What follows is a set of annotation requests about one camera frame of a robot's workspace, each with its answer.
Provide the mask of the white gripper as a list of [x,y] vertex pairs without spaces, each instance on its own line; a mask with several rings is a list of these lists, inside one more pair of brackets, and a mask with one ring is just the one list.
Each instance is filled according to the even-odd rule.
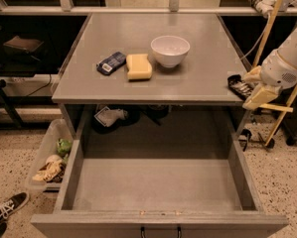
[[261,66],[254,67],[242,77],[242,80],[252,83],[262,80],[265,83],[259,83],[254,87],[242,104],[244,109],[255,110],[262,104],[269,103],[278,97],[280,87],[287,89],[297,83],[297,52],[282,53],[273,50]]

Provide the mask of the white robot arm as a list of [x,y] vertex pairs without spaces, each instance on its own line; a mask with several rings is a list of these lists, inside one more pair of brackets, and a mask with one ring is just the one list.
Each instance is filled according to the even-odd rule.
[[287,39],[262,62],[248,72],[243,80],[257,82],[242,107],[254,110],[276,99],[284,89],[297,84],[297,27]]

